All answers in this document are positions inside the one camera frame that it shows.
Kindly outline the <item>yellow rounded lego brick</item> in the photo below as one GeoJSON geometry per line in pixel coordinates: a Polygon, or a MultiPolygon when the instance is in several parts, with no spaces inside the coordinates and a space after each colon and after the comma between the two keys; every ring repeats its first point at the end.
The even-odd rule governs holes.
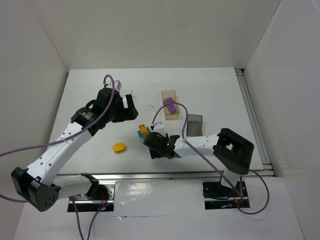
{"type": "Polygon", "coordinates": [[[127,149],[127,147],[123,142],[118,142],[118,143],[114,144],[112,147],[113,152],[116,154],[123,153],[126,151],[126,149],[127,149]]]}

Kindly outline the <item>purple curved lego brick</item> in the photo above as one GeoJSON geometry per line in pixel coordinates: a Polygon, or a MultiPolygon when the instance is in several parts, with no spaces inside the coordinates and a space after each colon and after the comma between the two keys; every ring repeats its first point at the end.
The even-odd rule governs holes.
{"type": "Polygon", "coordinates": [[[175,100],[172,98],[172,97],[169,97],[169,98],[166,98],[164,101],[163,101],[163,105],[165,107],[174,107],[175,106],[175,100]]]}

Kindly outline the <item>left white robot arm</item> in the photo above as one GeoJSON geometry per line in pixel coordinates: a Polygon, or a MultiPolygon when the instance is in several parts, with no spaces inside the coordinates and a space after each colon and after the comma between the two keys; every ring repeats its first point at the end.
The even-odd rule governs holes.
{"type": "Polygon", "coordinates": [[[101,89],[96,99],[72,116],[61,135],[61,143],[49,147],[25,169],[13,170],[11,178],[17,193],[40,212],[47,211],[59,199],[75,195],[98,198],[107,189],[89,173],[59,179],[56,176],[75,152],[107,123],[135,120],[138,114],[131,94],[122,97],[118,90],[101,89]]]}

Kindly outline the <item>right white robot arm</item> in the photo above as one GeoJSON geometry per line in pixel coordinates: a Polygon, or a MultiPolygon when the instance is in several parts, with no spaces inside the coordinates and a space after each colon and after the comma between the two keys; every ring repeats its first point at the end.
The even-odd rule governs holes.
{"type": "Polygon", "coordinates": [[[207,136],[179,135],[165,136],[151,132],[143,144],[149,148],[152,159],[184,158],[200,156],[206,162],[207,157],[215,157],[224,165],[220,184],[234,188],[241,176],[250,170],[254,145],[229,128],[222,128],[219,133],[207,136]]]}

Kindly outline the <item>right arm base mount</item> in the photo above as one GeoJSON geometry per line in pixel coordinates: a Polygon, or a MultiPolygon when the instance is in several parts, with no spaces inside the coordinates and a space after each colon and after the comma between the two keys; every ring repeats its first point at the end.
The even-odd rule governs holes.
{"type": "Polygon", "coordinates": [[[242,187],[243,197],[240,197],[233,188],[222,186],[220,182],[203,182],[202,195],[204,197],[205,210],[224,210],[240,208],[250,208],[250,201],[246,183],[237,182],[236,189],[240,191],[242,187]]]}

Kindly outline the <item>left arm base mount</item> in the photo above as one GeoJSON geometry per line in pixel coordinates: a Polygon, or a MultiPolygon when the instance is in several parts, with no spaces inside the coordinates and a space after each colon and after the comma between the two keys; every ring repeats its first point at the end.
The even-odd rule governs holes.
{"type": "Polygon", "coordinates": [[[79,213],[93,213],[102,208],[102,212],[113,212],[115,205],[116,182],[102,181],[94,196],[77,194],[72,197],[79,213]]]}

